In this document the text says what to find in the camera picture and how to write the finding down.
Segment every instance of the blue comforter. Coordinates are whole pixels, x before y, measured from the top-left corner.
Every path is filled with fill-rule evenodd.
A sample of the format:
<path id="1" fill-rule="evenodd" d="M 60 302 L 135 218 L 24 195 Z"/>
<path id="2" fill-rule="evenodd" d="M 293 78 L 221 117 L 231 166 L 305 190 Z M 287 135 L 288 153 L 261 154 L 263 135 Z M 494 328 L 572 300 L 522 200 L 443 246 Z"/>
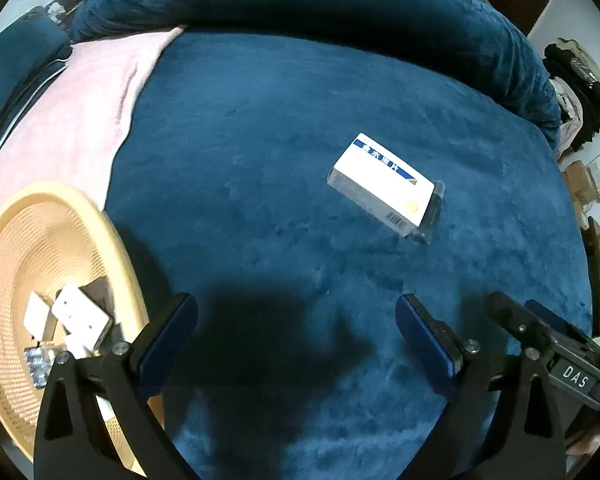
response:
<path id="1" fill-rule="evenodd" d="M 401 294 L 493 351 L 494 290 L 590 325 L 555 99 L 479 0 L 252 1 L 87 0 L 71 31 L 194 24 L 139 97 L 106 205 L 150 315 L 178 290 L 200 305 L 166 428 L 203 479 L 393 480 L 443 407 L 404 351 Z M 326 185 L 359 132 L 446 183 L 430 246 Z"/>

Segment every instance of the pink blanket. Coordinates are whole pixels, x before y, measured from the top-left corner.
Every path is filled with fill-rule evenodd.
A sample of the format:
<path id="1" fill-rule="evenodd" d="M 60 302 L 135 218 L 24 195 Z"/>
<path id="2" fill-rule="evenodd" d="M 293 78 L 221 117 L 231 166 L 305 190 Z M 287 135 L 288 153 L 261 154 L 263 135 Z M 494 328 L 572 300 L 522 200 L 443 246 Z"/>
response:
<path id="1" fill-rule="evenodd" d="M 136 99 L 162 50 L 182 30 L 74 45 L 64 72 L 0 150 L 0 207 L 29 184 L 59 180 L 103 209 Z"/>

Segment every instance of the screw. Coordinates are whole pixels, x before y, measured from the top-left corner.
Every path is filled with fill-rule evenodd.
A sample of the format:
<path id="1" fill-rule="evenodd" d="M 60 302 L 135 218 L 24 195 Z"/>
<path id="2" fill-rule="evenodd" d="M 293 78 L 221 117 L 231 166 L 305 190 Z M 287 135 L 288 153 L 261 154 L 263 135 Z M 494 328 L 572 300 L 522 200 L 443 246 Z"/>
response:
<path id="1" fill-rule="evenodd" d="M 469 352 L 469 354 L 477 354 L 480 351 L 480 343 L 478 343 L 475 339 L 467 339 L 462 343 L 462 348 Z"/>
<path id="2" fill-rule="evenodd" d="M 59 365 L 63 365 L 65 362 L 67 362 L 69 359 L 71 358 L 71 354 L 69 352 L 60 352 L 57 356 L 56 359 L 54 360 L 55 363 L 58 363 Z"/>
<path id="3" fill-rule="evenodd" d="M 127 343 L 126 341 L 116 343 L 115 345 L 113 345 L 113 348 L 111 349 L 111 351 L 115 355 L 124 355 L 124 354 L 126 354 L 127 350 L 129 350 L 129 343 Z"/>
<path id="4" fill-rule="evenodd" d="M 531 348 L 531 346 L 529 348 L 525 348 L 525 355 L 532 361 L 538 361 L 540 358 L 540 352 L 535 348 Z"/>

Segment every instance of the round basket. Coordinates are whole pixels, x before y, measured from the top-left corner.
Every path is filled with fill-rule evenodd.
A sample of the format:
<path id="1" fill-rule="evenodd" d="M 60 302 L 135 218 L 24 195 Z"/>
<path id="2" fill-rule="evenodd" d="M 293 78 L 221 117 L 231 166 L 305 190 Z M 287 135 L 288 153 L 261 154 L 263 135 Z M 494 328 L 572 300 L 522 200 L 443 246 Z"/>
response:
<path id="1" fill-rule="evenodd" d="M 116 322 L 133 341 L 148 322 L 138 280 L 122 241 L 83 193 L 58 182 L 39 182 L 16 193 L 0 210 L 0 421 L 33 460 L 44 390 L 33 386 L 23 350 L 35 341 L 23 326 L 29 295 L 51 304 L 58 290 L 106 277 Z M 58 323 L 54 343 L 62 344 Z M 123 464 L 134 456 L 115 418 L 107 422 Z"/>

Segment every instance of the barcode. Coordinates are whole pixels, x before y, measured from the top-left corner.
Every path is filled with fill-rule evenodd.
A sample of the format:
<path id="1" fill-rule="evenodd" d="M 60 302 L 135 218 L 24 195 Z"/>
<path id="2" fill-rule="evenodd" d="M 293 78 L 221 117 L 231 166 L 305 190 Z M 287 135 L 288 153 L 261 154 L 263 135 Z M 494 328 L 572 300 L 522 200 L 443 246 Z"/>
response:
<path id="1" fill-rule="evenodd" d="M 393 225 L 395 225 L 398 229 L 401 229 L 406 224 L 406 222 L 402 219 L 401 216 L 393 214 L 390 211 L 386 214 L 385 218 Z"/>

